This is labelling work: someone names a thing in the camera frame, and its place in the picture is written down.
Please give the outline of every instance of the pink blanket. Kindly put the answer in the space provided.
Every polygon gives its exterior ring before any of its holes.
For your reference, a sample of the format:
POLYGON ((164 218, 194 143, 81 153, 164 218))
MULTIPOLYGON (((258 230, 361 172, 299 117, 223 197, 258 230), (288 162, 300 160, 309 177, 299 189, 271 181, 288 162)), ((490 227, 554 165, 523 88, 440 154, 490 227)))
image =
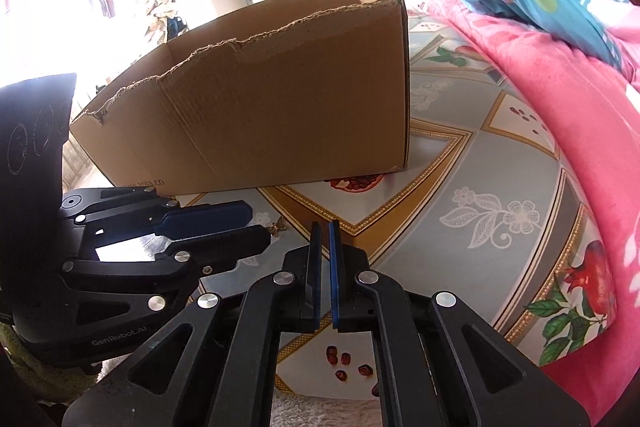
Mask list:
POLYGON ((424 0, 421 9, 455 26, 513 81, 554 134, 591 203, 618 317, 544 370, 595 424, 640 366, 640 113, 633 103, 640 108, 640 95, 611 67, 546 33, 471 13, 459 0, 424 0))

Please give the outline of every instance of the cardboard box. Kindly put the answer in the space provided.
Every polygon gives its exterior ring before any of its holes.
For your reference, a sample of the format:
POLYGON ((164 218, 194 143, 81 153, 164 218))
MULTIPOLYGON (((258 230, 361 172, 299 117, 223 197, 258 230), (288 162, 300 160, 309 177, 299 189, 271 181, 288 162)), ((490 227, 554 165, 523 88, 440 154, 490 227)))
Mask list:
POLYGON ((266 0, 154 49, 70 128, 114 185, 160 194, 391 172, 408 76, 403 0, 266 0))

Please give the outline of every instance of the silver screw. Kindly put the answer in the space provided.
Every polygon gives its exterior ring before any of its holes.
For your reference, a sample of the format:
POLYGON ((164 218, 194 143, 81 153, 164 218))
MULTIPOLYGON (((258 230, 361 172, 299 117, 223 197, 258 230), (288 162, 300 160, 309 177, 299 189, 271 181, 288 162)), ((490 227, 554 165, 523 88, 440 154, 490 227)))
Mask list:
POLYGON ((191 254, 186 250, 180 250, 177 254, 174 255, 174 259, 178 263, 186 263, 190 257, 191 257, 191 254))
POLYGON ((358 273, 358 281, 363 284, 375 284, 378 282, 378 279, 380 279, 378 274, 371 270, 364 270, 364 272, 358 273))
POLYGON ((280 286, 286 286, 287 284, 291 284, 295 277, 291 272, 278 272, 273 276, 273 282, 279 284, 280 286))
POLYGON ((440 292, 436 295, 436 302, 445 308, 451 308, 456 303, 456 296, 449 292, 440 292))
POLYGON ((209 308, 215 308, 219 301, 220 299, 215 293, 203 293, 198 297, 198 306, 208 310, 209 308))
POLYGON ((147 304, 150 310, 159 312, 162 311, 166 306, 166 301, 161 295, 154 295, 149 299, 149 302, 147 304))

